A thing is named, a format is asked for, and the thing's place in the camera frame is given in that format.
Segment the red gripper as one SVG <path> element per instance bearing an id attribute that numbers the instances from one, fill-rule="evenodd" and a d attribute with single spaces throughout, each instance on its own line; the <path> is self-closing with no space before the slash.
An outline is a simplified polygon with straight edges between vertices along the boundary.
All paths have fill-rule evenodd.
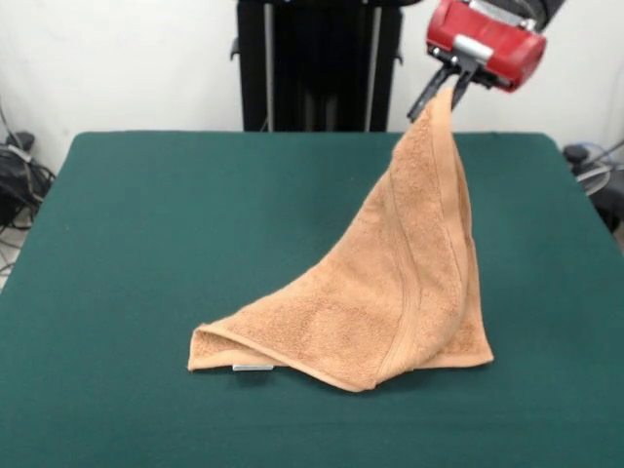
<path id="1" fill-rule="evenodd" d="M 427 52 L 441 66 L 409 109 L 414 123 L 449 77 L 457 73 L 451 109 L 471 83 L 518 90 L 544 56 L 547 39 L 537 29 L 537 14 L 525 1 L 442 1 L 430 19 Z"/>

